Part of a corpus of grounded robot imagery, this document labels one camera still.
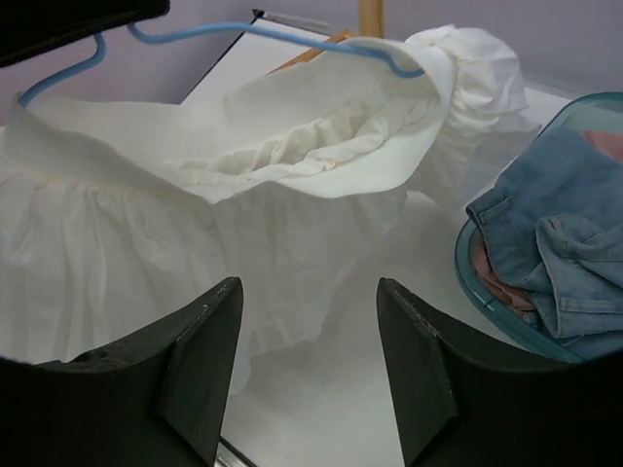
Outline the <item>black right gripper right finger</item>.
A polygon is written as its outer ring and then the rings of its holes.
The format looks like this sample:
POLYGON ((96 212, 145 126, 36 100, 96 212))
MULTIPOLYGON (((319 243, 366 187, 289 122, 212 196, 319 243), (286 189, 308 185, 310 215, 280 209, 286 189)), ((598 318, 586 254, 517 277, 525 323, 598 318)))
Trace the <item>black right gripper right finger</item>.
POLYGON ((622 355, 580 364, 499 341, 395 280, 377 316, 408 466, 618 466, 622 355))

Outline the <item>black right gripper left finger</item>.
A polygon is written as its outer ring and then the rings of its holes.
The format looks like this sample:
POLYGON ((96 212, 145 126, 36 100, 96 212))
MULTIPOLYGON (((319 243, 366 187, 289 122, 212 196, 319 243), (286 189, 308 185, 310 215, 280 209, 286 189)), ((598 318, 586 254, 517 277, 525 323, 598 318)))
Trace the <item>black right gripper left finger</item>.
POLYGON ((5 466, 211 466, 243 306, 229 277, 192 303, 63 363, 1 362, 5 466))

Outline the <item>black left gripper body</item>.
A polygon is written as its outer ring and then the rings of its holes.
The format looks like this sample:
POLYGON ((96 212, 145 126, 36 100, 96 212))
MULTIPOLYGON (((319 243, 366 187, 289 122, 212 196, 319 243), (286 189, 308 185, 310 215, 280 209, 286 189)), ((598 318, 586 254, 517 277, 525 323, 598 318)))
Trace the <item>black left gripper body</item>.
POLYGON ((1 66, 168 13, 169 0, 1 0, 1 66))

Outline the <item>pink ruffled skirt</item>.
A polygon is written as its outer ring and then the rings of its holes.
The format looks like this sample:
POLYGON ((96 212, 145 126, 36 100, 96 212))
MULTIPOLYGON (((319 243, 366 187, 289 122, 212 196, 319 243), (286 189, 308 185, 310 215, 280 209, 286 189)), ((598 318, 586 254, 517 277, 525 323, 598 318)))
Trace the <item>pink ruffled skirt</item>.
MULTIPOLYGON (((582 130, 580 134, 593 148, 622 162, 622 135, 604 130, 582 130)), ((476 233, 471 247, 471 264, 485 287, 507 308, 523 316, 535 312, 527 293, 502 282, 495 274, 482 237, 476 233)))

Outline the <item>white ruffled skirt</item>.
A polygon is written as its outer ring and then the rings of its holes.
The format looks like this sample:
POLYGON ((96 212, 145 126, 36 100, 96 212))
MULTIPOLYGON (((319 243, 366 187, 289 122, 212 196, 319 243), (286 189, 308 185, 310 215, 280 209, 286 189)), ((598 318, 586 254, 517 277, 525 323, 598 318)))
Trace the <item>white ruffled skirt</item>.
POLYGON ((519 57, 478 28, 322 53, 194 105, 15 103, 1 131, 1 352, 69 361, 243 286, 252 356, 315 340, 411 191, 455 207, 536 136, 519 57))

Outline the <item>blue denim skirt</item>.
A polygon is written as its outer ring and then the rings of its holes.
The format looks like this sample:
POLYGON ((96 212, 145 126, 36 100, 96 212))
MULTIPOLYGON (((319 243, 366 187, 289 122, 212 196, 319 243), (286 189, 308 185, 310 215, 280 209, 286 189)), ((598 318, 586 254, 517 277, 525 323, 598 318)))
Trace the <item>blue denim skirt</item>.
POLYGON ((556 339, 622 330, 622 165, 572 129, 538 137, 466 207, 504 283, 556 339))

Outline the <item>blue wire hanger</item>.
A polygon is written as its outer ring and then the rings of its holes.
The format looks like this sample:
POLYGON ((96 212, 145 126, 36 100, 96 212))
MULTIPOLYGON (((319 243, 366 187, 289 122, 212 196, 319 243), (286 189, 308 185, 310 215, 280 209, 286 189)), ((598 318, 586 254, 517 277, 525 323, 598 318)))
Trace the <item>blue wire hanger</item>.
MULTIPOLYGON (((424 70, 421 68, 413 70, 400 68, 392 55, 384 50, 360 46, 342 45, 341 43, 321 42, 300 35, 295 35, 288 32, 281 32, 250 23, 227 21, 215 22, 164 34, 147 34, 140 30, 136 23, 128 24, 127 29, 128 32, 137 41, 148 45, 169 44, 195 37, 212 35, 222 32, 243 32, 254 36, 277 40, 280 42, 305 46, 311 49, 320 50, 322 52, 328 51, 331 53, 348 54, 375 59, 383 62, 385 65, 388 66, 388 68, 395 76, 403 79, 415 79, 424 74, 424 70)), ((95 33, 93 35, 93 39, 95 41, 96 48, 94 54, 91 57, 77 62, 69 67, 63 68, 54 73, 53 75, 50 75, 45 79, 39 81, 38 83, 34 84, 18 97, 18 103, 22 107, 27 107, 37 96, 39 96, 45 90, 48 90, 49 88, 55 86, 62 81, 72 78, 89 69, 92 69, 96 65, 101 63, 106 57, 107 45, 102 33, 95 33)))

